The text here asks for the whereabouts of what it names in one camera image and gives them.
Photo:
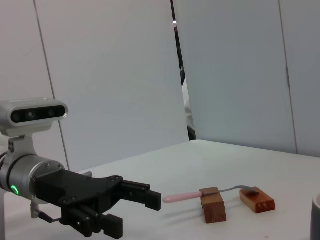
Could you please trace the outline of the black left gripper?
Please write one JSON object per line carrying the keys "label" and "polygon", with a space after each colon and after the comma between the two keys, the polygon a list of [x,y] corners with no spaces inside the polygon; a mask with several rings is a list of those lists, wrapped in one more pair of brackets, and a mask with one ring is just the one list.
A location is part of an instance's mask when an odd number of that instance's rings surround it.
{"label": "black left gripper", "polygon": [[35,195],[61,209],[59,222],[86,238],[100,233],[111,238],[123,237],[123,219],[104,215],[120,199],[160,211],[162,196],[149,184],[123,180],[121,176],[94,178],[60,170],[35,179]]}

